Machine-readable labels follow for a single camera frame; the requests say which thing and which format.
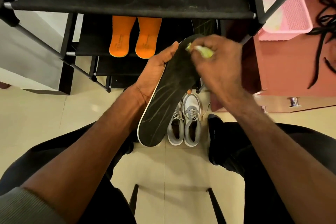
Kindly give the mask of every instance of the orange insole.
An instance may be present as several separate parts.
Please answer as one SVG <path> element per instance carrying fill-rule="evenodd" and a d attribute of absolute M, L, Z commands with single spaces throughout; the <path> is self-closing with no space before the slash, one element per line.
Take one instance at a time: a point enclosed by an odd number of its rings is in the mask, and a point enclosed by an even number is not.
<path fill-rule="evenodd" d="M 113 16 L 112 17 L 112 40 L 110 54 L 114 57 L 124 57 L 128 54 L 129 35 L 136 17 Z"/>
<path fill-rule="evenodd" d="M 155 54 L 162 19 L 138 17 L 138 21 L 140 33 L 135 52 L 140 58 L 149 59 Z"/>

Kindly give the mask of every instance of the gray sleeve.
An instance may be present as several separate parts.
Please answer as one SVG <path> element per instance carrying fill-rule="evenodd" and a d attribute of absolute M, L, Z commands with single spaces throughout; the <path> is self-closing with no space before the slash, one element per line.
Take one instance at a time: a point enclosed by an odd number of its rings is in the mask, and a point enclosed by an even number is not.
<path fill-rule="evenodd" d="M 0 224 L 65 224 L 47 203 L 33 193 L 14 188 L 0 196 Z"/>

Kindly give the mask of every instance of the pink plastic basket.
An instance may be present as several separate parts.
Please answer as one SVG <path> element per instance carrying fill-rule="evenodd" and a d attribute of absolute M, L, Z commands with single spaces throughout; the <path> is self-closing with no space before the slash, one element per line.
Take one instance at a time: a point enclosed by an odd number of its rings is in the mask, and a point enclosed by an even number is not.
<path fill-rule="evenodd" d="M 282 9 L 283 14 L 280 29 L 270 31 L 262 28 L 259 31 L 259 40 L 289 40 L 312 30 L 313 25 L 305 0 L 287 0 L 280 9 Z"/>

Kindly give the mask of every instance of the forearm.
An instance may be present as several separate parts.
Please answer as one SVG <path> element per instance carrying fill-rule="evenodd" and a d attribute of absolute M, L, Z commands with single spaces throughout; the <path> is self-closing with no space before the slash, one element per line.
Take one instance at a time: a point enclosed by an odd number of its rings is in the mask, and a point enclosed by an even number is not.
<path fill-rule="evenodd" d="M 293 220 L 335 223 L 336 176 L 276 126 L 250 94 L 219 98 L 250 139 Z"/>
<path fill-rule="evenodd" d="M 131 86 L 79 140 L 22 187 L 44 199 L 68 223 L 77 222 L 144 109 L 140 93 Z"/>

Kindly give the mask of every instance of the gray sneaker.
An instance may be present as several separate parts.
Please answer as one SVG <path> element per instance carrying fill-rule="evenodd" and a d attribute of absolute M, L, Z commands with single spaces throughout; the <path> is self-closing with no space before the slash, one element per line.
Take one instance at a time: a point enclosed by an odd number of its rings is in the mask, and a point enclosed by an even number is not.
<path fill-rule="evenodd" d="M 194 94 L 183 98 L 183 114 L 185 117 L 184 142 L 189 147 L 196 146 L 201 139 L 201 105 Z"/>
<path fill-rule="evenodd" d="M 184 138 L 184 121 L 182 117 L 182 101 L 180 101 L 175 109 L 173 117 L 167 128 L 168 141 L 171 145 L 177 146 L 183 142 Z"/>

